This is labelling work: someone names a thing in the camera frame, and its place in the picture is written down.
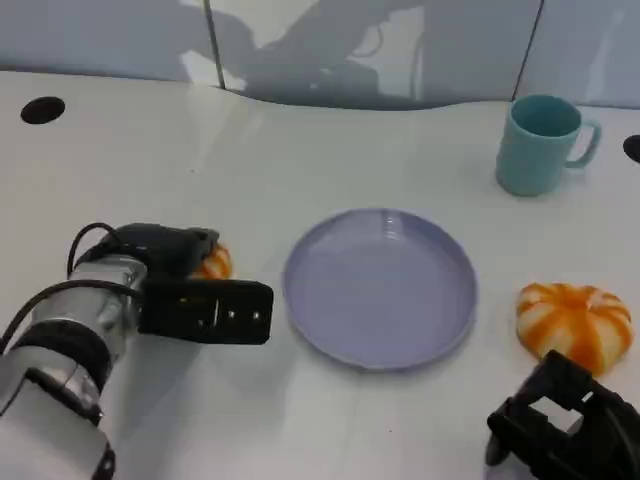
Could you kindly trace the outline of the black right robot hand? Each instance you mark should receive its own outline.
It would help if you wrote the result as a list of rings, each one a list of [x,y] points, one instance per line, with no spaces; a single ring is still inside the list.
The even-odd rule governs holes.
[[[581,418],[567,431],[557,428],[533,407],[542,398]],[[556,350],[488,416],[487,425],[489,467],[515,455],[537,479],[639,477],[638,411]]]

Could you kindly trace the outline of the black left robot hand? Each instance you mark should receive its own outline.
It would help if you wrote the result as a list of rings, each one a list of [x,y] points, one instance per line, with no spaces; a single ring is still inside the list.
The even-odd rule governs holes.
[[[206,228],[174,228],[133,223],[105,236],[100,246],[107,255],[124,255],[142,262],[151,276],[183,278],[194,273],[214,250],[219,233]]]

